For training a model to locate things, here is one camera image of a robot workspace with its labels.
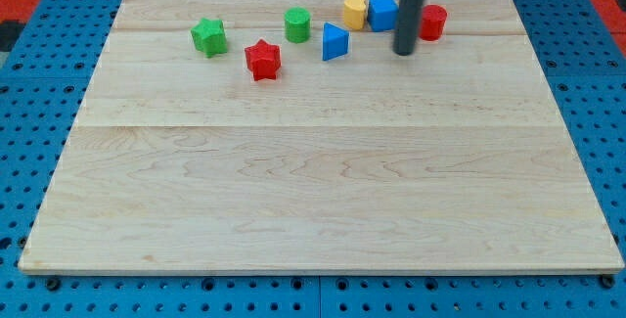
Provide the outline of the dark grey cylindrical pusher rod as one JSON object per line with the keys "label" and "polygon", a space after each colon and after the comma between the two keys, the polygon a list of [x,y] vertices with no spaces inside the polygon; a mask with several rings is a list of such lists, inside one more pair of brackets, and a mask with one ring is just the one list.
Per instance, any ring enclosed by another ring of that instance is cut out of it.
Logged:
{"label": "dark grey cylindrical pusher rod", "polygon": [[399,56],[414,53],[422,21],[425,0],[399,0],[392,50]]}

